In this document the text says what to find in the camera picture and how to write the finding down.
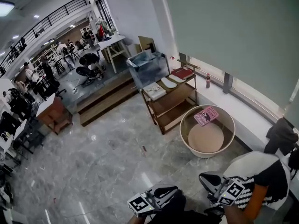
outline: railing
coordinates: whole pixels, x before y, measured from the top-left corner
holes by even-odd
[[[4,58],[0,66],[4,68],[4,70],[7,70],[7,68],[10,67],[12,62],[20,55],[20,53],[26,48],[26,46],[28,46],[31,42],[38,38],[41,33],[45,32],[60,19],[86,5],[86,0],[72,0],[45,17],[23,36],[26,45],[22,45],[20,39]]]

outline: wooden table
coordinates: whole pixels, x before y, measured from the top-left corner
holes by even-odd
[[[192,79],[195,81],[195,87],[187,84]],[[183,83],[171,81],[177,84],[173,89],[167,88],[161,80],[157,81],[158,85],[166,90],[166,94],[155,101],[151,100],[143,89],[140,90],[149,114],[154,124],[158,124],[162,134],[167,133],[178,125],[183,115],[197,105],[195,66],[193,75]],[[193,92],[195,92],[195,100],[190,98]]]
[[[57,135],[63,128],[72,124],[72,114],[55,93],[40,104],[36,116]]]
[[[127,48],[126,46],[123,44],[123,39],[125,39],[126,37],[122,36],[122,35],[113,35],[111,36],[111,39],[110,40],[107,40],[107,41],[103,41],[103,42],[99,42],[98,45],[100,47],[100,51],[104,51],[104,52],[107,52],[108,53],[108,57],[109,57],[109,61],[107,62],[111,62],[112,64],[112,67],[113,67],[113,70],[114,72],[116,73],[116,68],[115,68],[115,64],[113,62],[113,58],[122,54],[122,53],[125,53],[127,55],[127,57],[129,58],[130,57],[130,54],[129,52],[127,51]],[[120,51],[116,51],[112,45],[116,44],[116,43],[119,43],[120,46],[122,47],[122,50]]]

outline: wooden step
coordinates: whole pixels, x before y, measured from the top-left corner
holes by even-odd
[[[133,82],[133,79],[129,72],[121,77],[116,78],[115,80],[111,81],[110,83],[108,83],[103,88],[99,89],[89,97],[80,101],[77,104],[77,112],[79,114],[84,113],[85,111],[95,106],[97,103],[107,98],[111,93],[118,91],[119,89],[130,84],[131,82]]]
[[[112,110],[122,102],[131,98],[138,93],[135,83],[129,83],[110,96],[106,97],[101,102],[94,105],[92,108],[80,114],[80,122],[83,127],[95,121],[98,117]]]

